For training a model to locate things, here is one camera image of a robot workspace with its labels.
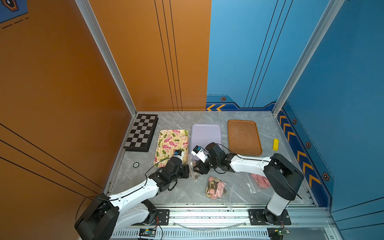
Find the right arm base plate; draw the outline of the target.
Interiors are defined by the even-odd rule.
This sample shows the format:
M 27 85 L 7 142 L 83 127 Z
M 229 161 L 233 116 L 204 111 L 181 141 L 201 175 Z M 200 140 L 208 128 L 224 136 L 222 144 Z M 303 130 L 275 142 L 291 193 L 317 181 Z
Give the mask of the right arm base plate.
M 281 225 L 290 226 L 292 224 L 287 210 L 283 210 L 279 216 L 264 209 L 249 209 L 249 220 L 252 226 Z

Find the ziploc bag of beige cookies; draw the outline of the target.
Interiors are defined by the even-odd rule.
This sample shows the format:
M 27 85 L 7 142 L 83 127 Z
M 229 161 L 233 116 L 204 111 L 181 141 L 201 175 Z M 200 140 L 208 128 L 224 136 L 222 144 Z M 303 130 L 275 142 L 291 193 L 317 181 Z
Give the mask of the ziploc bag of beige cookies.
M 197 165 L 198 161 L 199 161 L 199 158 L 196 159 L 196 157 L 192 153 L 189 153 L 188 166 L 189 166 L 190 177 L 193 180 L 197 180 L 200 175 L 199 173 L 194 171 L 194 167 Z

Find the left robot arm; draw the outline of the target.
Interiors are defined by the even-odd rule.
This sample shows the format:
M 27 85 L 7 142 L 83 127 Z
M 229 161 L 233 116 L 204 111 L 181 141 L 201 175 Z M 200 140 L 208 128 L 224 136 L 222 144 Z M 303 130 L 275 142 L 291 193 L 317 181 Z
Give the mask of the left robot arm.
M 168 160 L 135 187 L 119 194 L 94 197 L 75 223 L 82 240 L 108 240 L 114 232 L 135 224 L 156 224 L 157 208 L 150 201 L 157 194 L 170 191 L 171 183 L 189 177 L 189 166 L 178 157 Z

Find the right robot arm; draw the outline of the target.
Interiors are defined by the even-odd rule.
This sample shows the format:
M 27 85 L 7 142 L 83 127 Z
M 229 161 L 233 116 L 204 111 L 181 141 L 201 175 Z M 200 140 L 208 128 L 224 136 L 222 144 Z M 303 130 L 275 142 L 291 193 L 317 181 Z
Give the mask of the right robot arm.
M 195 146 L 192 155 L 199 160 L 194 172 L 206 175 L 217 168 L 224 173 L 248 173 L 268 180 L 274 190 L 262 216 L 267 225 L 279 225 L 287 218 L 287 205 L 298 197 L 305 178 L 301 170 L 281 154 L 271 157 L 245 157 L 233 152 L 225 153 L 221 145 L 210 143 L 205 148 Z

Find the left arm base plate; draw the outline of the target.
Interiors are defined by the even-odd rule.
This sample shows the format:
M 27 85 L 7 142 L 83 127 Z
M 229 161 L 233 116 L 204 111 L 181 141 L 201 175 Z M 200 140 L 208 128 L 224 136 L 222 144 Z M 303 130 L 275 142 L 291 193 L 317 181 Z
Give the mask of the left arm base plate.
M 141 222 L 136 223 L 134 226 L 143 226 L 143 225 L 160 225 L 167 226 L 170 219 L 170 210 L 169 209 L 157 209 L 155 212 L 152 211 L 149 213 L 147 218 Z

